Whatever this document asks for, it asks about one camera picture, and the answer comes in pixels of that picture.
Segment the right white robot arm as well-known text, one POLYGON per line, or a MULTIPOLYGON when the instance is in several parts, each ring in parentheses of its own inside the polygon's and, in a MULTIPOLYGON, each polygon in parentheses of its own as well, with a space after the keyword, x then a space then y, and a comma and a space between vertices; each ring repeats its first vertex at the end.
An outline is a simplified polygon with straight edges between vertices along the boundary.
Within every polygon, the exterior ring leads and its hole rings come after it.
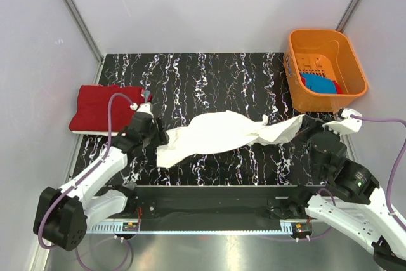
POLYGON ((387 189, 361 164, 346 157, 339 136, 356 133, 369 118, 343 109, 339 120, 305 116, 297 136, 309 145, 311 168, 326 182, 316 192, 301 189, 288 202, 293 217, 322 220, 363 246, 383 270, 405 270, 405 219, 391 203, 391 186, 405 153, 392 167, 387 189))

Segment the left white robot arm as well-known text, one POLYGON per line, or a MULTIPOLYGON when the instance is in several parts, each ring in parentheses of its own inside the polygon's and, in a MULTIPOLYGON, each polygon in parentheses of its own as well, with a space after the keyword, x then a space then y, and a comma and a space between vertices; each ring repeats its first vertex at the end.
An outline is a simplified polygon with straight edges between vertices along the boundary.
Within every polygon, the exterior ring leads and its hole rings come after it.
POLYGON ((49 241, 71 251, 93 225, 115 214, 133 216, 137 202, 132 190, 118 186, 102 196, 97 192, 143 149, 155 149, 168 140, 161 118, 135 113, 101 157, 61 187, 47 187, 41 192, 33 225, 38 241, 49 241))

